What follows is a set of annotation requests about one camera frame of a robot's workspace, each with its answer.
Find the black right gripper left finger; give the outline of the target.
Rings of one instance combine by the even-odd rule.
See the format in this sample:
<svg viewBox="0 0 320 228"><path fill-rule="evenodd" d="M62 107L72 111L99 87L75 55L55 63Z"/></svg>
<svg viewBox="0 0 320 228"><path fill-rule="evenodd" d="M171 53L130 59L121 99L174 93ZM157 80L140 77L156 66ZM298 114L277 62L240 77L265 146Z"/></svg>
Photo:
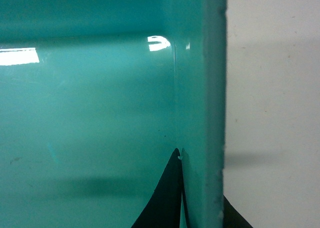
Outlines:
<svg viewBox="0 0 320 228"><path fill-rule="evenodd" d="M182 161L176 148L147 205L132 227L173 228L180 226L182 202Z"/></svg>

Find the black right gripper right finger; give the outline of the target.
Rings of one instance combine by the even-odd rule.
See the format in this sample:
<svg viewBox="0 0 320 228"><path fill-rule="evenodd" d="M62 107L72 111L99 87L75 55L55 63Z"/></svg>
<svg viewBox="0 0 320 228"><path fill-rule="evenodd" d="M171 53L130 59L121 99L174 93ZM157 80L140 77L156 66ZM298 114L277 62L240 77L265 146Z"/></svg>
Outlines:
<svg viewBox="0 0 320 228"><path fill-rule="evenodd" d="M253 228L225 196L223 196L223 228Z"/></svg>

